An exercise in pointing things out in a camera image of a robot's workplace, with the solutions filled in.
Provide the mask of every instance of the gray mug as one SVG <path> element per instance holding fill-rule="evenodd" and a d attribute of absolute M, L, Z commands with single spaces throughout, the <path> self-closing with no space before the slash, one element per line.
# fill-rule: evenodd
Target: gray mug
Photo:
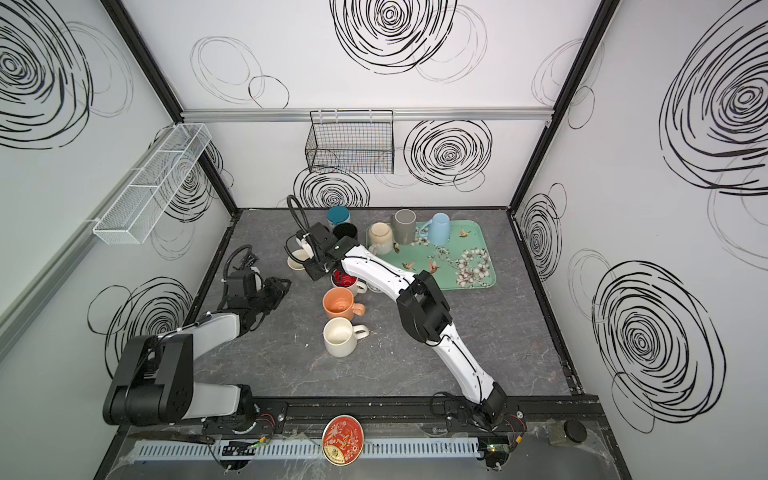
<path fill-rule="evenodd" d="M 407 245 L 416 240 L 416 213 L 413 210 L 403 208 L 392 215 L 392 229 L 395 233 L 395 242 Z"/>

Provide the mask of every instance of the orange mug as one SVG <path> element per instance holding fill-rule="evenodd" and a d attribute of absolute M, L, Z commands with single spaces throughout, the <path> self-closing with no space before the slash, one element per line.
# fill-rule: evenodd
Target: orange mug
<path fill-rule="evenodd" d="M 355 315 L 366 314 L 366 306 L 355 303 L 355 296 L 343 286 L 334 287 L 326 292 L 323 297 L 323 308 L 330 319 L 342 316 L 352 321 Z"/>

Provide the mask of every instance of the light blue mug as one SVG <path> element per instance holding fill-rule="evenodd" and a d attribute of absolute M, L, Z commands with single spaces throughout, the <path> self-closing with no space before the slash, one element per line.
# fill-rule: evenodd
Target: light blue mug
<path fill-rule="evenodd" d="M 419 228 L 419 236 L 426 237 L 432 245 L 445 245 L 448 243 L 451 232 L 451 219 L 446 214 L 435 214 L 427 223 Z"/>

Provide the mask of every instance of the red and gold tin can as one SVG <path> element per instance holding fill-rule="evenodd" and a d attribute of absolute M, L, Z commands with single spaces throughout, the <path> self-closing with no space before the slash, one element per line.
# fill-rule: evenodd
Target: red and gold tin can
<path fill-rule="evenodd" d="M 339 415 L 323 430 L 323 454 L 334 465 L 349 465 L 362 453 L 364 441 L 360 422 L 349 415 Z"/>

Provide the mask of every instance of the floral tray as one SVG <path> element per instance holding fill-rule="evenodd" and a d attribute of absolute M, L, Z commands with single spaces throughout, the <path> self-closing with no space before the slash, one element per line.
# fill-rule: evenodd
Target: floral tray
<path fill-rule="evenodd" d="M 416 222 L 416 228 L 424 223 Z M 450 238 L 445 245 L 431 245 L 417 235 L 416 242 L 396 243 L 393 251 L 379 257 L 405 270 L 431 272 L 442 290 L 488 288 L 496 283 L 482 231 L 472 220 L 451 220 Z"/>

